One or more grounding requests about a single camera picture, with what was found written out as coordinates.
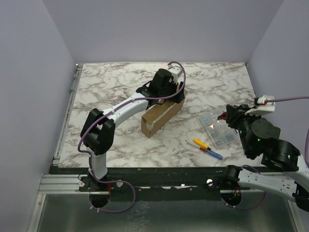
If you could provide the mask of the red black utility knife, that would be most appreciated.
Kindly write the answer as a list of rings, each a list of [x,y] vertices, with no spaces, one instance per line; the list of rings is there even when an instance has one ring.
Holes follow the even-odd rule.
[[[227,112],[223,112],[221,115],[217,117],[217,120],[226,120],[227,119]]]

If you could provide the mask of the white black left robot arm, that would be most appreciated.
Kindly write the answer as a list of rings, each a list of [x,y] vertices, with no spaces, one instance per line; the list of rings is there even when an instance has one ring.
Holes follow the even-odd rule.
[[[108,173],[107,151],[114,141],[115,129],[130,117],[165,101],[180,103],[184,100],[184,67],[173,61],[167,69],[159,69],[153,79],[139,87],[132,96],[121,103],[100,111],[92,109],[84,123],[78,143],[78,151],[89,156],[90,185],[100,191],[106,187]]]

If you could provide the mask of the brown cardboard express box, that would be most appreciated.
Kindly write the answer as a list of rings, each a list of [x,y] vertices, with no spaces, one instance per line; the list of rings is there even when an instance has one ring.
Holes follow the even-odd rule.
[[[147,110],[141,117],[141,132],[151,138],[166,125],[183,107],[185,98],[180,103],[165,101]]]

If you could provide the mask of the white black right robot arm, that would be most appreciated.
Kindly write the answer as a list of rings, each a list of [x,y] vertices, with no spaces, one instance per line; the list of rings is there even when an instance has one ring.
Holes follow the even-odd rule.
[[[262,156],[262,165],[274,172],[282,173],[289,180],[248,171],[244,166],[228,165],[222,176],[222,184],[227,189],[234,187],[255,188],[278,194],[304,210],[309,210],[309,162],[307,155],[290,142],[280,139],[280,128],[262,118],[258,109],[246,104],[228,104],[223,119],[228,127],[239,132],[244,154],[253,160]]]

